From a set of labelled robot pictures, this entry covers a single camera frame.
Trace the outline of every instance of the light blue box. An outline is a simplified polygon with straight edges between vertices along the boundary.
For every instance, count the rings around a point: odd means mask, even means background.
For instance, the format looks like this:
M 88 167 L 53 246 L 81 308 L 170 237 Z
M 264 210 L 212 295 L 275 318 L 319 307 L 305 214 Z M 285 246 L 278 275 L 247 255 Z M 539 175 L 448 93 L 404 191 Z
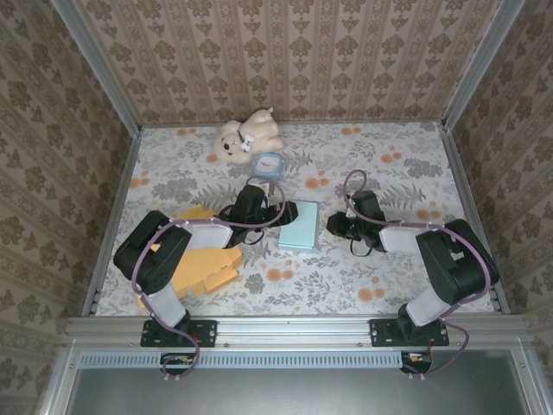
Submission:
M 313 201 L 294 201 L 297 218 L 280 228 L 278 248 L 284 251 L 317 252 L 319 244 L 319 207 Z

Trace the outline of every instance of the purple cable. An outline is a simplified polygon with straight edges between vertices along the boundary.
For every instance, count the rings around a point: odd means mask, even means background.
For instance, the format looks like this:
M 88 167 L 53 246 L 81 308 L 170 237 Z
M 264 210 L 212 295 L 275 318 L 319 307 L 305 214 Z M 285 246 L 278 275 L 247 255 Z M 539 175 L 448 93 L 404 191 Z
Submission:
M 414 372 L 413 375 L 417 376 L 418 378 L 421 378 L 423 376 L 430 376 L 432 374 L 438 374 L 443 369 L 445 369 L 446 367 L 448 367 L 454 361 L 457 360 L 457 358 L 463 353 L 465 348 L 467 348 L 468 339 L 469 339 L 468 332 L 464 328 L 462 328 L 460 326 L 457 326 L 456 324 L 452 324 L 451 322 L 447 322 L 445 320 L 445 318 L 447 316 L 449 316 L 451 313 L 453 313 L 454 311 L 456 311 L 457 309 L 459 309 L 459 307 L 462 304 L 471 303 L 472 301 L 478 300 L 479 298 L 482 298 L 483 296 L 485 296 L 485 294 L 492 287 L 492 276 L 490 275 L 490 271 L 487 268 L 486 262 L 484 261 L 484 259 L 480 255 L 480 253 L 476 250 L 476 248 L 474 248 L 474 246 L 472 246 L 470 244 L 470 242 L 468 242 L 466 239 L 464 239 L 458 233 L 456 233 L 456 232 L 454 232 L 450 229 L 447 229 L 446 227 L 444 227 L 442 225 L 435 225 L 435 224 L 432 224 L 432 223 L 426 223 L 426 224 L 425 223 L 414 223 L 414 222 L 386 222 L 386 221 L 383 221 L 383 220 L 374 220 L 374 219 L 371 219 L 369 217 L 364 216 L 363 214 L 360 214 L 357 210 L 355 210 L 355 207 L 350 202 L 350 200 L 347 196 L 347 184 L 348 184 L 350 178 L 353 175 L 358 174 L 358 173 L 363 176 L 363 184 L 361 185 L 361 190 L 363 190 L 363 188 L 365 188 L 365 185 L 366 185 L 367 176 L 366 176 L 365 171 L 360 170 L 360 169 L 355 169 L 355 170 L 350 171 L 350 173 L 346 176 L 346 180 L 344 181 L 344 186 L 342 187 L 344 202 L 346 203 L 346 206 L 356 216 L 360 217 L 362 220 L 366 220 L 367 222 L 371 222 L 371 223 L 374 223 L 375 225 L 381 225 L 381 226 L 384 226 L 384 227 L 411 227 L 411 228 L 415 228 L 415 229 L 429 229 L 429 230 L 443 231 L 443 232 L 447 233 L 449 236 L 452 236 L 453 238 L 455 238 L 459 242 L 461 242 L 474 255 L 474 257 L 478 261 L 480 267 L 482 268 L 482 271 L 484 272 L 484 279 L 486 281 L 485 284 L 484 284 L 484 289 L 480 293 L 478 293 L 474 296 L 471 296 L 471 297 L 465 298 L 464 300 L 461 300 L 460 302 L 458 302 L 456 305 L 453 305 L 449 310 L 447 310 L 446 312 L 444 312 L 440 316 L 440 321 L 441 322 L 443 322 L 445 325 L 447 325 L 447 326 L 449 326 L 453 329 L 458 329 L 458 330 L 462 331 L 465 335 L 465 341 L 463 342 L 463 344 L 461 345 L 459 350 L 457 350 L 457 352 L 454 354 L 454 356 L 449 361 L 444 363 L 441 367 L 438 367 L 435 370 L 427 372 L 424 375 L 422 375 L 421 373 L 418 373 L 416 371 L 416 369 L 414 369 L 413 367 L 405 365 L 409 370 L 412 370 Z
M 276 188 L 278 188 L 278 191 L 280 192 L 280 194 L 282 196 L 282 199 L 283 199 L 283 201 L 282 201 L 283 208 L 280 209 L 280 211 L 275 216 L 275 218 L 273 218 L 272 220 L 269 220 L 267 222 L 259 223 L 259 224 L 256 224 L 256 225 L 247 225 L 245 223 L 227 222 L 227 221 L 220 220 L 220 219 L 197 219 L 197 220 L 181 220 L 181 219 L 179 219 L 179 220 L 172 220 L 168 224 L 166 224 L 163 227 L 159 228 L 157 230 L 157 232 L 154 234 L 154 236 L 151 237 L 151 239 L 148 241 L 148 243 L 146 244 L 146 246 L 144 247 L 142 252 L 140 252 L 140 255 L 138 256 L 137 262 L 135 263 L 135 267 L 132 270 L 132 276 L 130 278 L 130 287 L 132 288 L 132 290 L 138 296 L 140 296 L 140 299 L 142 300 L 142 302 L 144 304 L 144 307 L 146 307 L 146 310 L 149 311 L 149 313 L 152 315 L 152 317 L 154 319 L 156 319 L 156 321 L 164 329 L 166 329 L 168 331 L 171 331 L 173 333 L 176 333 L 177 335 L 183 336 L 185 339 L 187 339 L 189 342 L 191 342 L 194 345 L 194 360 L 192 361 L 192 363 L 190 364 L 190 367 L 188 369 L 186 369 L 182 374 L 180 374 L 178 376 L 175 376 L 176 379 L 178 379 L 179 377 L 187 376 L 194 369 L 194 367 L 196 366 L 196 364 L 198 363 L 198 360 L 200 358 L 200 345 L 198 344 L 198 342 L 191 335 L 189 335 L 188 333 L 185 333 L 182 330 L 175 329 L 174 327 L 171 327 L 170 325 L 166 324 L 154 312 L 154 309 L 152 308 L 151 304 L 149 303 L 148 296 L 145 295 L 142 292 L 142 290 L 140 289 L 140 287 L 137 284 L 138 271 L 140 270 L 140 266 L 142 265 L 142 262 L 146 258 L 146 255 L 148 255 L 148 252 L 151 249 L 151 247 L 156 243 L 156 241 L 159 239 L 159 237 L 162 236 L 163 233 L 165 233 L 171 227 L 177 227 L 181 224 L 187 224 L 187 223 L 196 223 L 196 224 L 212 224 L 213 223 L 213 224 L 218 224 L 218 225 L 226 225 L 226 226 L 229 226 L 229 227 L 243 227 L 243 228 L 247 228 L 247 229 L 260 229 L 260 228 L 267 227 L 267 226 L 272 225 L 273 223 L 277 222 L 283 216 L 284 210 L 285 210 L 285 205 L 284 204 L 286 203 L 286 196 L 284 195 L 283 188 L 281 188 L 280 185 L 277 182 L 273 182 L 272 180 L 268 180 L 267 178 L 265 178 L 263 176 L 252 176 L 246 181 L 246 184 L 249 183 L 251 179 L 265 180 L 265 181 L 271 182 Z M 166 359 L 163 362 L 162 371 L 167 377 L 171 376 L 167 373 L 167 370 L 166 370 L 168 362 L 172 361 L 172 360 L 179 359 L 181 357 L 186 357 L 186 356 L 177 356 L 177 355 L 176 356 L 171 356 L 171 357 L 168 357 L 168 359 Z

